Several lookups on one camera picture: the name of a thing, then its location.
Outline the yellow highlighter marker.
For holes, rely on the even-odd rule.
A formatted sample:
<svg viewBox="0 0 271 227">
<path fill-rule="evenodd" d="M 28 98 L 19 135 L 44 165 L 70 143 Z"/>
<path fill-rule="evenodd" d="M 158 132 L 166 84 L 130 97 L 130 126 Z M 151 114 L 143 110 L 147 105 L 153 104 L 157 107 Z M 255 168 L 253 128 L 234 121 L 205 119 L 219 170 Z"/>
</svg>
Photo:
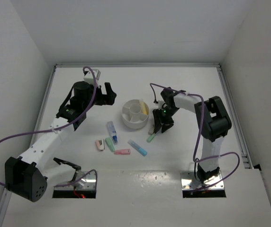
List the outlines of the yellow highlighter marker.
<svg viewBox="0 0 271 227">
<path fill-rule="evenodd" d="M 145 114 L 145 115 L 148 115 L 149 112 L 146 109 L 145 102 L 143 101 L 143 99 L 139 99 L 139 104 L 140 104 L 140 107 L 141 107 L 141 112 L 143 114 Z"/>
</svg>

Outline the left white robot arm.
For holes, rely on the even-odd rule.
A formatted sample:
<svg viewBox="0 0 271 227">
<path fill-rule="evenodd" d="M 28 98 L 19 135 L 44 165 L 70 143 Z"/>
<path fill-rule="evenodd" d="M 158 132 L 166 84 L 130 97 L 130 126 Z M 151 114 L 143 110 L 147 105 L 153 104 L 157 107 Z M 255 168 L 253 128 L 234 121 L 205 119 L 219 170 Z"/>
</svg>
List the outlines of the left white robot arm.
<svg viewBox="0 0 271 227">
<path fill-rule="evenodd" d="M 45 165 L 61 143 L 86 119 L 86 112 L 94 105 L 113 105 L 116 93 L 106 82 L 106 93 L 99 85 L 79 81 L 73 84 L 59 107 L 50 129 L 18 158 L 10 157 L 5 163 L 5 187 L 31 202 L 42 198 L 49 187 L 74 184 L 81 167 L 69 161 L 53 158 L 58 164 L 46 169 Z"/>
</svg>

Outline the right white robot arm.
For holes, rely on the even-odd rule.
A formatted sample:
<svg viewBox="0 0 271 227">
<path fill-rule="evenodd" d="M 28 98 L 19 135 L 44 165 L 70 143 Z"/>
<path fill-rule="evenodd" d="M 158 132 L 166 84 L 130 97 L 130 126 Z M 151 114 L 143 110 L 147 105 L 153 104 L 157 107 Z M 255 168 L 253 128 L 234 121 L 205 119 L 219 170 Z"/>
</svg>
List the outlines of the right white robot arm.
<svg viewBox="0 0 271 227">
<path fill-rule="evenodd" d="M 159 131 L 164 133 L 173 127 L 173 116 L 178 110 L 194 113 L 199 128 L 193 154 L 196 166 L 194 176 L 197 181 L 204 183 L 218 175 L 221 145 L 232 127 L 222 99 L 214 96 L 205 101 L 201 95 L 174 90 L 171 87 L 164 87 L 161 97 L 162 100 L 157 100 L 154 93 L 154 103 L 158 105 L 158 108 L 153 110 L 154 134 Z"/>
</svg>

